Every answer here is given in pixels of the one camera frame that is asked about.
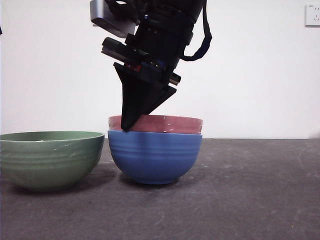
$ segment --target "black strap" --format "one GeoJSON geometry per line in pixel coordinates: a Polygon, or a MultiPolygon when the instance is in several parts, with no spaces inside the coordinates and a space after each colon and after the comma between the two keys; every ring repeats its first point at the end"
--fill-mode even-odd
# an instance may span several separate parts
{"type": "Polygon", "coordinates": [[[193,56],[185,56],[180,57],[185,61],[195,61],[201,59],[209,50],[210,42],[212,40],[212,34],[210,32],[210,27],[208,23],[207,17],[207,0],[203,0],[203,31],[204,31],[204,39],[202,41],[201,47],[195,52],[193,56]]]}

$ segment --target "bowl rim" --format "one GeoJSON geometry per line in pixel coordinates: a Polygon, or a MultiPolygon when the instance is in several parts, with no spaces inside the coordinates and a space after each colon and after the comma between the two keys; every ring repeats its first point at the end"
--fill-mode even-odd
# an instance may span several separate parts
{"type": "Polygon", "coordinates": [[[20,132],[11,132],[11,133],[5,133],[0,135],[0,142],[12,142],[12,143],[54,143],[54,142],[64,142],[64,141],[80,141],[80,140],[86,140],[86,139],[96,139],[104,137],[105,134],[103,132],[99,131],[81,131],[81,130],[57,130],[57,131],[20,131],[20,132]],[[3,136],[7,135],[14,135],[14,134],[34,134],[34,133],[93,133],[93,134],[99,134],[98,136],[92,136],[92,137],[81,137],[81,138],[70,138],[70,139],[58,139],[58,140],[4,140],[1,139],[3,136]]]}
{"type": "MultiPolygon", "coordinates": [[[[168,117],[168,118],[184,118],[184,119],[200,120],[200,121],[203,122],[203,119],[197,118],[197,117],[191,117],[191,116],[175,116],[175,115],[161,115],[161,114],[159,114],[159,115],[156,115],[156,114],[155,114],[155,115],[153,115],[153,114],[143,114],[143,115],[141,115],[141,116],[143,116],[144,118],[147,118],[147,116],[150,116],[150,117],[161,117],[161,118],[163,118],[163,117],[168,117]]],[[[119,117],[122,117],[122,115],[109,116],[108,119],[110,119],[110,118],[119,118],[119,117]]]]}
{"type": "Polygon", "coordinates": [[[178,132],[155,132],[155,131],[123,131],[123,130],[108,130],[109,132],[121,132],[121,133],[127,133],[127,134],[145,134],[145,135],[186,135],[186,136],[197,136],[197,137],[203,137],[202,133],[178,133],[178,132]]]}

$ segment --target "pink bowl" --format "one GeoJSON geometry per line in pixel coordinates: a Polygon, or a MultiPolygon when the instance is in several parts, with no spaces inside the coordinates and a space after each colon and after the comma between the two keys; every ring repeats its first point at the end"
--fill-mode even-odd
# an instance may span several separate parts
{"type": "MultiPolygon", "coordinates": [[[[201,134],[203,121],[184,116],[142,115],[130,129],[132,132],[201,134]]],[[[121,116],[109,117],[109,129],[121,129],[121,116]]]]}

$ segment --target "tabletop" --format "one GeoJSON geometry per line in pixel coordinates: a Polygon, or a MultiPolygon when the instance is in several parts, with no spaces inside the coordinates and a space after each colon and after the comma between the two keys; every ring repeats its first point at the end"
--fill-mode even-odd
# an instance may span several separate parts
{"type": "Polygon", "coordinates": [[[76,186],[1,184],[1,240],[320,240],[320,139],[204,139],[168,185],[133,182],[108,140],[76,186]]]}

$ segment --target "blue bowl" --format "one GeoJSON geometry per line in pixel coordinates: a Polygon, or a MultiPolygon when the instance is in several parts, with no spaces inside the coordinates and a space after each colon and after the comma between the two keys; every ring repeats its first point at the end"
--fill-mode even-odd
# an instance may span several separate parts
{"type": "Polygon", "coordinates": [[[142,184],[169,184],[194,165],[200,134],[108,131],[111,155],[118,168],[142,184]]]}

